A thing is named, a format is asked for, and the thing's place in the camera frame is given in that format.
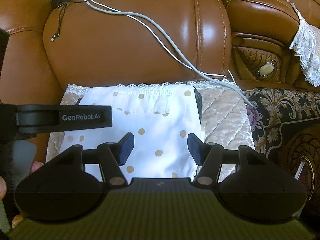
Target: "polka dot garment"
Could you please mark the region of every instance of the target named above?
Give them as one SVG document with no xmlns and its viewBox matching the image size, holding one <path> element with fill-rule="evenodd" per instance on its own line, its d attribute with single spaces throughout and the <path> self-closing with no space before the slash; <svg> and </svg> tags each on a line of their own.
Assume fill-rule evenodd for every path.
<svg viewBox="0 0 320 240">
<path fill-rule="evenodd" d="M 67 131 L 60 152 L 77 143 L 93 149 L 105 142 L 118 142 L 131 132 L 134 148 L 126 164 L 120 166 L 128 183 L 135 177 L 193 179 L 197 165 L 188 150 L 188 134 L 204 140 L 193 86 L 93 88 L 80 105 L 93 104 L 112 107 L 113 126 Z M 98 166 L 89 169 L 87 165 L 87 172 L 101 177 Z"/>
</svg>

